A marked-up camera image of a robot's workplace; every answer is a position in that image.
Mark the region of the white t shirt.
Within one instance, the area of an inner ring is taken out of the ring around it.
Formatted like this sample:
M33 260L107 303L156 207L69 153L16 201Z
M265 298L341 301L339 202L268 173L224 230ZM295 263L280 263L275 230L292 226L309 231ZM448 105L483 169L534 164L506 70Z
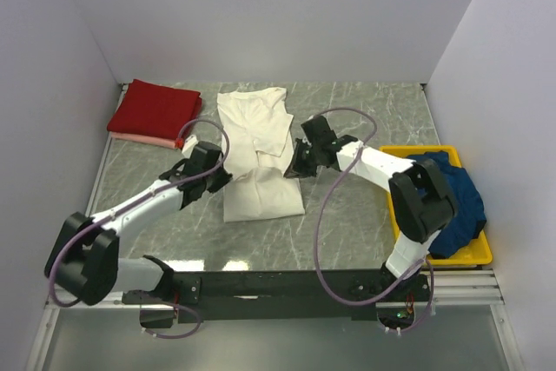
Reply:
M301 187L284 176L294 154L287 90L271 87L217 96L229 142L224 168L233 176L223 191L223 221L270 220L305 213Z

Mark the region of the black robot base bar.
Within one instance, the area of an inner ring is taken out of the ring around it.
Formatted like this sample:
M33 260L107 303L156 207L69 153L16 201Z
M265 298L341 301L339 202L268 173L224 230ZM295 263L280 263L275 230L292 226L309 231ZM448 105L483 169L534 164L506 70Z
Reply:
M330 288L341 298L365 301L387 288L386 272L379 269L324 270ZM312 270L177 272L173 289L162 300L194 309L203 321L349 318L377 321L377 305L350 307L334 300ZM428 277L415 274L379 300L395 307L425 302L430 296ZM158 300L140 290L123 293L124 305L141 306L147 328L169 328L170 314L151 307Z

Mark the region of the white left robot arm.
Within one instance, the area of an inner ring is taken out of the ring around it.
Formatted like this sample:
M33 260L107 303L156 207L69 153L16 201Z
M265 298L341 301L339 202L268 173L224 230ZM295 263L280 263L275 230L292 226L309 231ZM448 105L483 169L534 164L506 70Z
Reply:
M222 149L199 142L143 192L91 216L76 212L63 223L44 267L51 287L93 306L113 291L142 291L152 302L174 298L175 271L153 255L127 259L121 246L152 223L224 188L231 179Z

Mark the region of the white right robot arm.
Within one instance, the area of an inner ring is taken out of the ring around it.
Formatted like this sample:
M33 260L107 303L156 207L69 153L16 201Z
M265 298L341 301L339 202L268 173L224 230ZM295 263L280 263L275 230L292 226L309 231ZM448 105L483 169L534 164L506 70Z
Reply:
M458 212L451 186L437 163L392 156L348 135L320 142L297 139L284 176L314 177L319 167L340 173L335 185L354 174L390 195L400 234L381 268L378 289L390 300L403 299L412 289L410 277L426 260L434 239Z

